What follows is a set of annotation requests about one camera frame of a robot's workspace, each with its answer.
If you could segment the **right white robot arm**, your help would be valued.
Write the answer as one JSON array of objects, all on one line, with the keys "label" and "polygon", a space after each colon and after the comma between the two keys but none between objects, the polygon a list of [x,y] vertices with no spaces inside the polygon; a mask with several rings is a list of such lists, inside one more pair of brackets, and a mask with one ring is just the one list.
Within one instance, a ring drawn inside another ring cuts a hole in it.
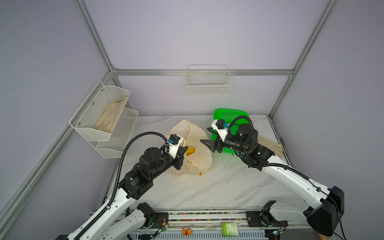
[{"label": "right white robot arm", "polygon": [[319,234],[331,237],[345,212],[345,193],[337,186],[329,188],[281,160],[271,149],[259,143],[258,131],[252,124],[241,124],[236,134],[230,133],[230,125],[223,120],[215,120],[207,130],[216,135],[215,140],[201,140],[213,153],[230,149],[247,165],[275,179],[298,194],[307,207],[277,207],[277,201],[265,204],[261,219],[264,226],[273,221],[296,222],[310,226]]}]

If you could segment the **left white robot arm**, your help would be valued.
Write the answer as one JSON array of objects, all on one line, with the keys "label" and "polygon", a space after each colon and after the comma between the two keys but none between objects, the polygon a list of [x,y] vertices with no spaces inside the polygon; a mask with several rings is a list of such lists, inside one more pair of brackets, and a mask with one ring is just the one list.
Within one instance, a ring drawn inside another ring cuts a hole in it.
[{"label": "left white robot arm", "polygon": [[118,224],[115,220],[154,185],[154,180],[170,168],[180,170],[188,147],[169,144],[162,148],[149,148],[139,162],[115,185],[111,197],[84,224],[59,240],[116,240],[144,226],[154,218],[155,211],[147,203]]}]

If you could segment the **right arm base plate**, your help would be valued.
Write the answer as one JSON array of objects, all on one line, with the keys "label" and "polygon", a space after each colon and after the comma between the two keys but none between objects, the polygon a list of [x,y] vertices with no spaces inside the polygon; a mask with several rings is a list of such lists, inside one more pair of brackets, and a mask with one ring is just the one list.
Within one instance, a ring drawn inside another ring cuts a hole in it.
[{"label": "right arm base plate", "polygon": [[287,227],[287,221],[277,221],[270,213],[263,211],[247,211],[246,219],[249,227]]}]

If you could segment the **yellow fake banana bunch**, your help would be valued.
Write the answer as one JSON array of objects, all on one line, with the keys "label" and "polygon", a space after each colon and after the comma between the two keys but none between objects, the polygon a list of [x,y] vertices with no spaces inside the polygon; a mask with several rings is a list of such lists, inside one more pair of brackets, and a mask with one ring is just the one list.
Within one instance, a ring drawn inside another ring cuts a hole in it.
[{"label": "yellow fake banana bunch", "polygon": [[187,151],[186,151],[186,156],[190,156],[192,154],[194,154],[196,152],[196,149],[192,146],[188,147]]}]

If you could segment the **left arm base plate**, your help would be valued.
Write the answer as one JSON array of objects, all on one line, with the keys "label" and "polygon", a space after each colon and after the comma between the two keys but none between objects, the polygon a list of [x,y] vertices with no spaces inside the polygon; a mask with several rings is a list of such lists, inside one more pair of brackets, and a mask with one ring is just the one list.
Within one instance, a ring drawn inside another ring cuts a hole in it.
[{"label": "left arm base plate", "polygon": [[146,220],[143,225],[144,229],[159,229],[164,224],[167,224],[169,221],[169,213],[168,212],[156,212],[155,215]]}]

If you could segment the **translucent beige plastic bag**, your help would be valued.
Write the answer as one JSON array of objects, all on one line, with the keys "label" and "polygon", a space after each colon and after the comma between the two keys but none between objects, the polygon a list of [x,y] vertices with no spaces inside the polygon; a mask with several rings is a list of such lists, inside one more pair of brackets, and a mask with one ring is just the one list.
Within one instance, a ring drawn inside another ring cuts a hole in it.
[{"label": "translucent beige plastic bag", "polygon": [[201,140],[207,140],[207,134],[198,125],[193,124],[187,120],[183,120],[171,129],[166,134],[170,137],[172,134],[177,134],[183,137],[182,147],[188,147],[183,160],[183,166],[180,170],[174,167],[167,170],[171,175],[191,174],[201,176],[212,169],[213,159],[212,152]]}]

